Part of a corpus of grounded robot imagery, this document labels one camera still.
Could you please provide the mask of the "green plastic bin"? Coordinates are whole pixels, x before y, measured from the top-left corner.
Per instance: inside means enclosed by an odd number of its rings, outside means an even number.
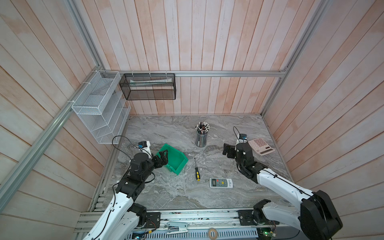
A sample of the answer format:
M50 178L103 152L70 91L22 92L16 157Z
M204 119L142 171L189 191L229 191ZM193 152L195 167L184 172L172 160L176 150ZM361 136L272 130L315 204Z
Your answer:
M168 144L164 144L160 151L157 153L157 156L160 156L160 152L168 151L168 164L165 167L170 171L179 175L183 170L184 166L188 162L188 158L181 151L173 148Z

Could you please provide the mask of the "yellow black screwdriver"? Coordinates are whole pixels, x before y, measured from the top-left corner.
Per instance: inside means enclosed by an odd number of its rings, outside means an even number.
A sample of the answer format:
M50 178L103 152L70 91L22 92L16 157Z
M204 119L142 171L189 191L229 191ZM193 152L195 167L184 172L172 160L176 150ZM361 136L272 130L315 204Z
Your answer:
M198 166L197 166L197 160L196 160L196 158L194 158L194 162L195 162L196 180L197 180L197 181L200 181L200 180L201 180L201 177L200 177L199 168L198 168Z

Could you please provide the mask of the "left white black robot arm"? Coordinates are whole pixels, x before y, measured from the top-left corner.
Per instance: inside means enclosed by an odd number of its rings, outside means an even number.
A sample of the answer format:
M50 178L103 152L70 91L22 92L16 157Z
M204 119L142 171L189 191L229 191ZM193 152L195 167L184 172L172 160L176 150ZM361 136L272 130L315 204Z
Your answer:
M135 204L135 200L154 169L167 165L168 161L167 150L158 152L156 156L146 152L135 154L131 168L116 184L110 204L84 239L124 240L136 227L143 227L146 224L147 208Z

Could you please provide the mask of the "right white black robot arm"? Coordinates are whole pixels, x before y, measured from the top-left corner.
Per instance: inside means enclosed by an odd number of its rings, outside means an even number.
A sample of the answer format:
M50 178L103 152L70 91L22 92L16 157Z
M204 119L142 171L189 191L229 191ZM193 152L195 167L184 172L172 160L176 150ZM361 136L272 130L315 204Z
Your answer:
M254 205L250 219L252 224L283 223L299 230L310 240L330 240L343 228L327 193L300 187L257 162L248 142L237 142L234 146L224 144L223 154L236 161L238 171L246 178L274 191L292 204L286 207L263 199Z

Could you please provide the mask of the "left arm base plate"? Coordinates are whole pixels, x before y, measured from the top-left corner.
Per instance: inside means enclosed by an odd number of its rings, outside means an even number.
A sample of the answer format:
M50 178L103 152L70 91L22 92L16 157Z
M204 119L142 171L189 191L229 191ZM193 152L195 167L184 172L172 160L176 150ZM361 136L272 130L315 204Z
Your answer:
M147 213L146 223L148 229L158 229L161 222L161 212Z

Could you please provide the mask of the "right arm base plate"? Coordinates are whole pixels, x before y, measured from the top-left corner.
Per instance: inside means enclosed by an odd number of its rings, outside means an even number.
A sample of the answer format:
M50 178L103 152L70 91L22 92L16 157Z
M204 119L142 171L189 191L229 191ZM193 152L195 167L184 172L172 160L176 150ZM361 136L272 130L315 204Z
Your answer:
M238 216L241 226L255 226L253 210L238 210Z

